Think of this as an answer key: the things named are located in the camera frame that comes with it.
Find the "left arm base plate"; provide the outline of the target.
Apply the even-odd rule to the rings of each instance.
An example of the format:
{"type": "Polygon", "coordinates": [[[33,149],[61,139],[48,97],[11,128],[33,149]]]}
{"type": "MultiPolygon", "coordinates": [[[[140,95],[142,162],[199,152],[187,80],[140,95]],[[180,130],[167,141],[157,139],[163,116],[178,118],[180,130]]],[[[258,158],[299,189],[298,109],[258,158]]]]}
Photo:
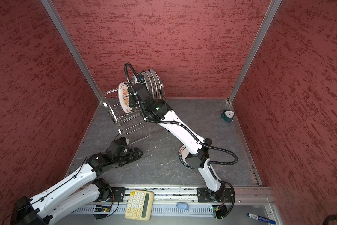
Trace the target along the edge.
{"type": "Polygon", "coordinates": [[[125,196],[126,188],[124,187],[111,187],[111,194],[109,201],[122,203],[125,196]]]}

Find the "orange patterned plate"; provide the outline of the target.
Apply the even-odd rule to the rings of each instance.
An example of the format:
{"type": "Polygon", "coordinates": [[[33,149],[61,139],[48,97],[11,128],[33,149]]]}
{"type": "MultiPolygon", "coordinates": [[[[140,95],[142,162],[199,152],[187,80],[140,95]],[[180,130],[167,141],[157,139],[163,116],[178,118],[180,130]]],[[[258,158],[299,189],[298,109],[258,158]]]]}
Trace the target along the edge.
{"type": "Polygon", "coordinates": [[[124,82],[121,82],[118,86],[118,99],[120,106],[125,114],[129,114],[132,112],[132,108],[129,105],[129,91],[128,85],[124,82]]]}

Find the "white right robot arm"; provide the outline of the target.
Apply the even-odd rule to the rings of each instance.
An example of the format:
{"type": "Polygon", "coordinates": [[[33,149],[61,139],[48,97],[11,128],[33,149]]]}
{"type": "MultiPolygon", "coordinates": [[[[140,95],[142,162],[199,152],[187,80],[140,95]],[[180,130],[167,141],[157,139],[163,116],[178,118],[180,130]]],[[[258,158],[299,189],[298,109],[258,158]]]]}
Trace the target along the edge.
{"type": "Polygon", "coordinates": [[[159,124],[173,134],[189,151],[186,162],[190,167],[197,169],[203,177],[210,198],[214,202],[223,199],[223,182],[214,171],[212,164],[220,165],[221,162],[211,161],[208,151],[210,149],[225,153],[229,151],[212,146],[209,138],[202,138],[192,131],[162,99],[154,100],[147,88],[141,83],[128,82],[129,104],[137,107],[147,123],[159,124]]]}

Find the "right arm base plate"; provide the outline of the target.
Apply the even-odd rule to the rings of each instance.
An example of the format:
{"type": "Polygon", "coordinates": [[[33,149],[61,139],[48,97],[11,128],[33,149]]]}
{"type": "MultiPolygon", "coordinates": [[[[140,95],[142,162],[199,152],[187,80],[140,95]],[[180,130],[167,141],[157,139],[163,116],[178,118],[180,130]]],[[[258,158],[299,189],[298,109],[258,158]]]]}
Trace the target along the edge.
{"type": "Polygon", "coordinates": [[[197,188],[197,198],[199,203],[232,203],[233,197],[233,191],[229,187],[219,190],[218,194],[205,187],[197,188]]]}

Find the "green rimmed white plate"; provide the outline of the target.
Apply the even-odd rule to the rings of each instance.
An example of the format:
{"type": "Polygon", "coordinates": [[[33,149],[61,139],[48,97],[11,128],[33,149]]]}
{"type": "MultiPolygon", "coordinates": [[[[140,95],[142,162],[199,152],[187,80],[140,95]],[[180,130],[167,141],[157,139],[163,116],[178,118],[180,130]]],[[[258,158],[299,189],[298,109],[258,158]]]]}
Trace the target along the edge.
{"type": "Polygon", "coordinates": [[[187,162],[186,162],[186,158],[188,156],[188,154],[190,153],[190,151],[186,148],[185,145],[182,145],[181,148],[178,151],[178,157],[179,160],[181,162],[181,164],[188,168],[188,169],[193,169],[193,167],[191,167],[187,162]]]}

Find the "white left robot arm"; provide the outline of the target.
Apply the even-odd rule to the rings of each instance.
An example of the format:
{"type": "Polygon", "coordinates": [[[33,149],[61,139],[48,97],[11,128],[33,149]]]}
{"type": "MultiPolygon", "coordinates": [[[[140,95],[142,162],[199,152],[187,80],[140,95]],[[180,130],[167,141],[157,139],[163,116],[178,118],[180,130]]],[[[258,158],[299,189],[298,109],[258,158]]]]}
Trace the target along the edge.
{"type": "Polygon", "coordinates": [[[113,203],[111,186],[100,176],[143,156],[139,148],[129,148],[128,139],[111,142],[104,153],[84,159],[82,165],[47,190],[18,199],[10,217],[12,225],[53,225],[77,208],[94,201],[113,203]]]}

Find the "stainless steel dish rack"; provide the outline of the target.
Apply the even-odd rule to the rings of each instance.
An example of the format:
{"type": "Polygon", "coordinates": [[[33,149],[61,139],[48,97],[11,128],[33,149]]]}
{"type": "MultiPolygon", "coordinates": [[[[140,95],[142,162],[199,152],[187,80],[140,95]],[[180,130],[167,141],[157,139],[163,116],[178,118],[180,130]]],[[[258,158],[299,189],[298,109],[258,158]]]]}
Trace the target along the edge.
{"type": "Polygon", "coordinates": [[[105,92],[102,103],[115,123],[119,135],[128,138],[130,144],[133,144],[163,131],[161,126],[145,122],[137,107],[132,108],[131,113],[125,114],[119,103],[117,89],[105,92]]]}

